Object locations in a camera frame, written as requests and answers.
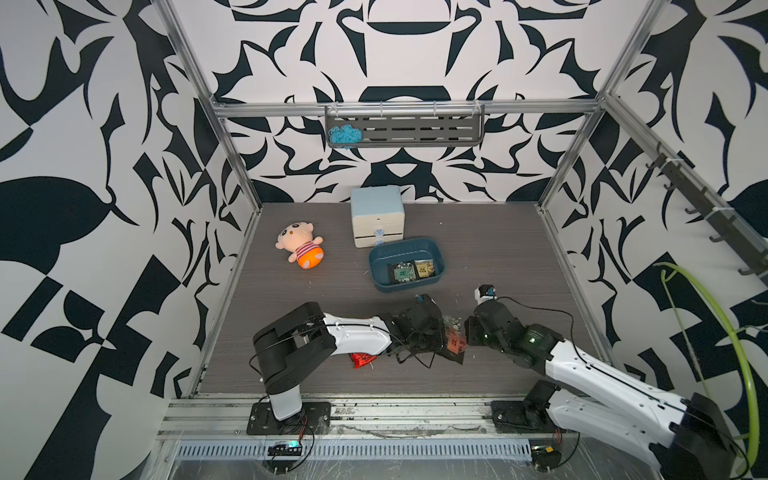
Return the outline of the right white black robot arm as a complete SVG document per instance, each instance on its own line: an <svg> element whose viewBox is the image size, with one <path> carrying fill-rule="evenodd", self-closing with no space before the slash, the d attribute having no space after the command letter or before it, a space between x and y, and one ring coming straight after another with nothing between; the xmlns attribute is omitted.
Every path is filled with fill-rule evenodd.
<svg viewBox="0 0 768 480"><path fill-rule="evenodd" d="M708 397L649 385L540 324L523 325L505 297L480 292L467 320L470 344L542 375L535 411L645 462L665 479L729 479L743 450Z"/></svg>

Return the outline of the pink label tea bag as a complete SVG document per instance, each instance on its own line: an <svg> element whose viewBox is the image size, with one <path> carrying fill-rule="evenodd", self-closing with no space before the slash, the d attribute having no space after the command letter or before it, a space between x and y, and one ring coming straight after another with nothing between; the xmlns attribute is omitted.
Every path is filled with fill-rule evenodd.
<svg viewBox="0 0 768 480"><path fill-rule="evenodd" d="M461 331L451 328L445 330L443 348L439 352L442 357L462 365L466 348L466 337Z"/></svg>

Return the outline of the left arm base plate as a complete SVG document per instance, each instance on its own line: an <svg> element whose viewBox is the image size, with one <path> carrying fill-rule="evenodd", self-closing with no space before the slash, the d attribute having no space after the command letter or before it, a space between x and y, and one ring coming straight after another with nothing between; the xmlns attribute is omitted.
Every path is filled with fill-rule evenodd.
<svg viewBox="0 0 768 480"><path fill-rule="evenodd" d="M298 435L310 429L324 433L331 420L330 402L306 402L302 410L284 420L277 420L270 403L255 403L250 411L246 434L250 436Z"/></svg>

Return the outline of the yellow label tea bag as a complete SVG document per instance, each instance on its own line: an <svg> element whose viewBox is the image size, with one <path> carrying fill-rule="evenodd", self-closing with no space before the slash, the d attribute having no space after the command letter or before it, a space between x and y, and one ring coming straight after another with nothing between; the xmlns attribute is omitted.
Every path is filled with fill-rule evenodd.
<svg viewBox="0 0 768 480"><path fill-rule="evenodd" d="M414 260L416 276L419 280L424 280L435 276L435 264L432 259Z"/></svg>

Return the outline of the green label tea bag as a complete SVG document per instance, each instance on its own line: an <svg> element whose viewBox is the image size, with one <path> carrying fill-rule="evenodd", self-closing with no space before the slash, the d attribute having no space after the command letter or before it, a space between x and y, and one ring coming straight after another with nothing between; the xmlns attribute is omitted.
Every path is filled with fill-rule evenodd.
<svg viewBox="0 0 768 480"><path fill-rule="evenodd" d="M393 284L405 284L418 279L412 262L391 264L389 273Z"/></svg>

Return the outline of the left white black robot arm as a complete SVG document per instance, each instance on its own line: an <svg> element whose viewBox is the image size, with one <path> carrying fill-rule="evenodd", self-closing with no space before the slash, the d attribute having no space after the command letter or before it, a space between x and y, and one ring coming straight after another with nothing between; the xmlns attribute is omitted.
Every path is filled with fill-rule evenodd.
<svg viewBox="0 0 768 480"><path fill-rule="evenodd" d="M447 338L439 307L424 295L406 310L369 318L333 315L306 302L255 333L252 344L255 369L273 417L281 422L302 411L300 384L328 358L404 354L410 359L438 353Z"/></svg>

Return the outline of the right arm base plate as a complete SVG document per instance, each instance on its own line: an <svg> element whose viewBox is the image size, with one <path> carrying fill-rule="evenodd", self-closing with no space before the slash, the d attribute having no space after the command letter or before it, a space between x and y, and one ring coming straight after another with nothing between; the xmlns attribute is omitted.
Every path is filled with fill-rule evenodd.
<svg viewBox="0 0 768 480"><path fill-rule="evenodd" d="M554 434L556 426L543 405L522 401L496 400L490 404L491 420L497 433Z"/></svg>

